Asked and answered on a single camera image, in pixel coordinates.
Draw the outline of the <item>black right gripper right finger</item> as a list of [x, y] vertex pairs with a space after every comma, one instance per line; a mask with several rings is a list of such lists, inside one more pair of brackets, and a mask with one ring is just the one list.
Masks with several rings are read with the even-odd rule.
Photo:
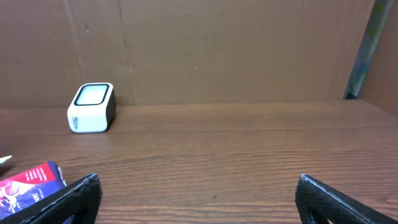
[[302, 174], [295, 191], [295, 204], [302, 223], [397, 224], [392, 219], [327, 184]]

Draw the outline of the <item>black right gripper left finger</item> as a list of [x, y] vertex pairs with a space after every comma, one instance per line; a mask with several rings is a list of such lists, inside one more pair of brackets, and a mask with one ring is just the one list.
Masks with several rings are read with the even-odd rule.
[[43, 200], [2, 219], [1, 223], [94, 223], [102, 195], [99, 176], [92, 173]]

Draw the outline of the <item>white cosmetic tube gold cap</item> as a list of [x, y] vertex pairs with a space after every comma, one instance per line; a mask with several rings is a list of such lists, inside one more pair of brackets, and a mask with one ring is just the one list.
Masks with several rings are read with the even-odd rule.
[[6, 156], [0, 158], [0, 165], [3, 165], [6, 161], [8, 161], [12, 156]]

